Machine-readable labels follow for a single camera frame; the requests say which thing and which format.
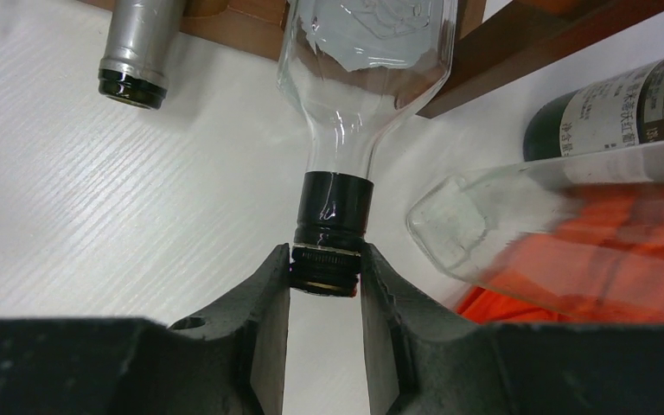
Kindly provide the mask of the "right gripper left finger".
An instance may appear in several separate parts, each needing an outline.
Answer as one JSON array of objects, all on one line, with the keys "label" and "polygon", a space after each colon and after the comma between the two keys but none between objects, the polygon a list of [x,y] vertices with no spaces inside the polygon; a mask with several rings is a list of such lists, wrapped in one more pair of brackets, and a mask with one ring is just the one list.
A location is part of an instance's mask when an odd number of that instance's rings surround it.
[{"label": "right gripper left finger", "polygon": [[279,414],[287,245],[165,326],[138,317],[0,319],[0,414]]}]

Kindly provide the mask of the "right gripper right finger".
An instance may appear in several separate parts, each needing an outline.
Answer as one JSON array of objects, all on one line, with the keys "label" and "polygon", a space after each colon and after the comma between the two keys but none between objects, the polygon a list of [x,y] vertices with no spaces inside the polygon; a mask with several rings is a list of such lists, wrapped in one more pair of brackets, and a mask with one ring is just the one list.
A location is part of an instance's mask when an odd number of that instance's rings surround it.
[{"label": "right gripper right finger", "polygon": [[664,325],[471,322],[361,266],[373,414],[664,414]]}]

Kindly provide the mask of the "small clear glass bottle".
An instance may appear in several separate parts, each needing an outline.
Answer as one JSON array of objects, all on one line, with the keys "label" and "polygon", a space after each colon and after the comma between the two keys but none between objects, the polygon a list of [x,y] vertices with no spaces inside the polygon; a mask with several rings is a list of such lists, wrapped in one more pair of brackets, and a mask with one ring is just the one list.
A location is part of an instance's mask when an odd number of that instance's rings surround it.
[{"label": "small clear glass bottle", "polygon": [[664,322],[664,142],[451,176],[408,229],[428,259],[480,292],[480,321],[520,299],[572,321]]}]

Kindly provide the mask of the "clear square bottle black cap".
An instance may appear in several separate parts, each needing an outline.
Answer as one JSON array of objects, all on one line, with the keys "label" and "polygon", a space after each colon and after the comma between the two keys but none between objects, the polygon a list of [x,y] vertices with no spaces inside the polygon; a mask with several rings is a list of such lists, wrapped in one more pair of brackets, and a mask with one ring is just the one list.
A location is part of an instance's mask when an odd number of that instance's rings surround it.
[{"label": "clear square bottle black cap", "polygon": [[278,88],[304,117],[311,150],[290,252],[290,285],[353,297],[380,140],[450,76],[454,1],[293,1]]}]

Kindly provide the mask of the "dark green wine bottle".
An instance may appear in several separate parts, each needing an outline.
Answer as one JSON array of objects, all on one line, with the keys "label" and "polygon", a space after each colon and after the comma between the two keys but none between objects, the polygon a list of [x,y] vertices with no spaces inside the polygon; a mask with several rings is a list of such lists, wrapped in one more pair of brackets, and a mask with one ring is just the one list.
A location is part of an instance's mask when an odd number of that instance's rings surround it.
[{"label": "dark green wine bottle", "polygon": [[141,109],[161,108],[168,91],[165,69],[186,7],[177,0],[114,3],[105,52],[99,63],[99,93]]}]

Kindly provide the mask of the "dark wine bottle silver neck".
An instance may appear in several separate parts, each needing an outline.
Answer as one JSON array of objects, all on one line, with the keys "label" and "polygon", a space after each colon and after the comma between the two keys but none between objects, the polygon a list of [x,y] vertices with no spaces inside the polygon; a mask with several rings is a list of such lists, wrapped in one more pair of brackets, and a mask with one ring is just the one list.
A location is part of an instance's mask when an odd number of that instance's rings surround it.
[{"label": "dark wine bottle silver neck", "polygon": [[542,106],[523,139],[525,161],[664,141],[664,59],[594,82]]}]

